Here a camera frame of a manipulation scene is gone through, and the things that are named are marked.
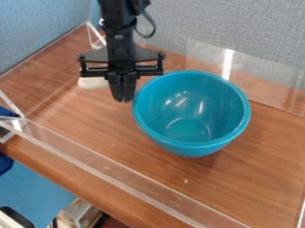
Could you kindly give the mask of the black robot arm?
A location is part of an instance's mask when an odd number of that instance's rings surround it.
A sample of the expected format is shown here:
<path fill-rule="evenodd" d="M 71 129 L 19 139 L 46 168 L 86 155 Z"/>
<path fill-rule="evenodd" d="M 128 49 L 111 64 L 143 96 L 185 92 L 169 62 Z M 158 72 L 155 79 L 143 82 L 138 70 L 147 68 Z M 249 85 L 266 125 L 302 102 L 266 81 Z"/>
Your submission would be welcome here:
<path fill-rule="evenodd" d="M 157 24 L 146 12 L 150 0 L 99 0 L 106 48 L 82 53 L 80 79 L 104 78 L 119 102 L 134 99 L 142 76 L 163 74 L 165 53 L 136 45 L 134 32 L 143 38 L 155 35 Z"/>

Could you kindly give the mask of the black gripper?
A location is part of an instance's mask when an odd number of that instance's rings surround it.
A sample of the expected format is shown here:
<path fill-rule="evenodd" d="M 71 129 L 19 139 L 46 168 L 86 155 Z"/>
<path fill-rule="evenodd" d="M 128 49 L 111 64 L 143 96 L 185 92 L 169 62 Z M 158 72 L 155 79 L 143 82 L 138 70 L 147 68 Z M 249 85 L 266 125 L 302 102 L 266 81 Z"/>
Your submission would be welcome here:
<path fill-rule="evenodd" d="M 104 77 L 116 101 L 131 102 L 140 76 L 163 74 L 165 53 L 140 47 L 134 41 L 134 29 L 106 33 L 106 48 L 79 55 L 82 77 Z"/>

